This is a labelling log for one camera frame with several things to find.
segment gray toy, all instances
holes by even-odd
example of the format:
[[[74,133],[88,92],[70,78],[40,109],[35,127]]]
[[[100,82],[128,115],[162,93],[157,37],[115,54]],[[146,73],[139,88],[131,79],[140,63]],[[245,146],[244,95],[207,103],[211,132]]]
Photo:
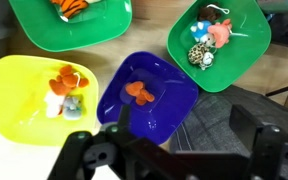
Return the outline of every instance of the gray toy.
[[[82,116],[80,100],[77,97],[68,96],[63,104],[63,116],[66,120],[78,120]]]

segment square plate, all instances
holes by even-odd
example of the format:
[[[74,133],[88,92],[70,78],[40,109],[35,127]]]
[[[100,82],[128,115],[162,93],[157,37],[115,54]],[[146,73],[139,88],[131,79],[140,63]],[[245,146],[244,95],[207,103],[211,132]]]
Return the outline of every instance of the square plate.
[[[44,98],[65,65],[86,77],[90,84],[69,95],[82,95],[82,117],[68,121],[63,116],[46,117]],[[0,133],[7,139],[25,144],[62,146],[69,134],[95,127],[98,82],[84,66],[33,56],[6,56],[0,59]]]
[[[104,15],[78,23],[64,22],[49,0],[10,0],[29,39],[41,49],[68,51],[111,40],[131,24],[130,0],[103,0]]]
[[[230,10],[218,22],[231,19],[233,25],[229,43],[217,49],[213,66],[201,70],[188,60],[188,52],[196,41],[190,27],[196,22],[199,8],[218,2],[221,8]],[[167,48],[175,62],[201,88],[208,92],[219,92],[233,84],[267,50],[271,41],[271,30],[265,16],[254,0],[200,0],[194,2],[172,27]]]
[[[129,82],[143,81],[155,96],[139,106],[125,92]],[[104,92],[97,117],[102,124],[116,122],[122,105],[131,105],[131,132],[156,144],[165,142],[182,123],[198,97],[198,88],[185,73],[149,53],[136,52],[121,64]]]

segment pink toy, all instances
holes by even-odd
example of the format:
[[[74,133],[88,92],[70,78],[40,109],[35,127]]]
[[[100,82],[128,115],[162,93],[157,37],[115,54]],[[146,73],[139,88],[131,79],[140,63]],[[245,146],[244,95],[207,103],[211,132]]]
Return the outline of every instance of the pink toy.
[[[214,35],[215,47],[221,48],[224,44],[228,43],[230,37],[232,24],[230,19],[226,19],[222,24],[216,23],[208,27],[208,32]]]

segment yellow plate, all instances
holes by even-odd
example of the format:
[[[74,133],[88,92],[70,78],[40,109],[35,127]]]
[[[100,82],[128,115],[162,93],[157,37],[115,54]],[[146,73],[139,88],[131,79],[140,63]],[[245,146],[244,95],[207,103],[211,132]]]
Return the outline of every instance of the yellow plate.
[[[69,95],[82,95],[82,118],[68,121],[62,115],[46,117],[44,97],[48,81],[59,69],[71,64],[90,84]],[[33,56],[6,56],[0,59],[0,133],[7,139],[25,144],[62,146],[74,131],[94,129],[98,103],[98,82],[84,66]]]

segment white table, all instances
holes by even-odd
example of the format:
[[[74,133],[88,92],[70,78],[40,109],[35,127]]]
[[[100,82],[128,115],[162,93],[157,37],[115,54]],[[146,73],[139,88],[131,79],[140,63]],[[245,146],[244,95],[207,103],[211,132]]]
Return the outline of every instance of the white table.
[[[14,143],[0,135],[0,180],[46,180],[60,150]],[[96,169],[93,179],[119,178],[103,166]]]

